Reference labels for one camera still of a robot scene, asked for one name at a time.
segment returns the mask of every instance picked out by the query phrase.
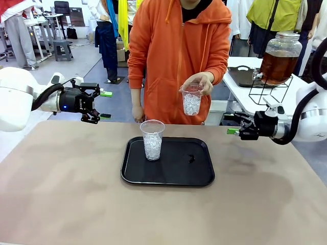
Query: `ice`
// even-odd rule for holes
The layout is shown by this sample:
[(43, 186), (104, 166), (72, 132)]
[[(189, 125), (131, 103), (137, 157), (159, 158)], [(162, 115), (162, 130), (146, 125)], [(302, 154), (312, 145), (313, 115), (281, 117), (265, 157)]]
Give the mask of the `ice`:
[(145, 134), (144, 137), (145, 155), (148, 160), (154, 161), (160, 158), (162, 139), (159, 134)]
[(184, 113), (188, 116), (197, 115), (200, 110), (200, 104), (201, 97), (189, 93), (186, 94), (183, 101)]

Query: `stool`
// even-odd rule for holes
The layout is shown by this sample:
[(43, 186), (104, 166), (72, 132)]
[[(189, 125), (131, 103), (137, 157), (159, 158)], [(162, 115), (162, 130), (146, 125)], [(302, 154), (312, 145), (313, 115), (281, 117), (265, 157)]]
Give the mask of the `stool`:
[(69, 47), (69, 42), (66, 40), (54, 40), (53, 41), (54, 52), (56, 56), (56, 61), (59, 59), (67, 59), (71, 61), (73, 58), (71, 48)]

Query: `neck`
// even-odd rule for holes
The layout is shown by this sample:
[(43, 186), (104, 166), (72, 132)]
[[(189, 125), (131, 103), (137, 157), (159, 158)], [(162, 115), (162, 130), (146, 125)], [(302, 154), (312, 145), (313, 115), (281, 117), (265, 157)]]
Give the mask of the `neck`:
[(185, 9), (194, 9), (196, 6), (198, 6), (198, 4), (199, 4), (200, 1), (201, 0), (191, 1), (190, 2), (188, 0), (180, 0), (180, 4)]

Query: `jar lid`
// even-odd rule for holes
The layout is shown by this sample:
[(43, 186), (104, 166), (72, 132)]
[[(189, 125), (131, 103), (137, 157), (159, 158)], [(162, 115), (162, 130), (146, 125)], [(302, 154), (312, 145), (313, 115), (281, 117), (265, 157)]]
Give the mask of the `jar lid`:
[(288, 32), (277, 32), (276, 37), (280, 37), (283, 39), (293, 39), (298, 40), (300, 38), (300, 34), (288, 31)]

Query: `cup of ice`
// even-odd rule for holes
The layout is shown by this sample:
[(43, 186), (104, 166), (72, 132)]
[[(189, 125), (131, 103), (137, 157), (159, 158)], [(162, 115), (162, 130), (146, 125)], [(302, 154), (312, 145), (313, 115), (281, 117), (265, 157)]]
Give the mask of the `cup of ice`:
[(184, 113), (187, 116), (199, 114), (201, 104), (200, 91), (203, 89), (198, 83), (191, 83), (186, 89), (182, 89)]
[(165, 130), (165, 124), (158, 120), (148, 120), (140, 125), (143, 133), (145, 156), (149, 161), (155, 161), (160, 158), (162, 133)]

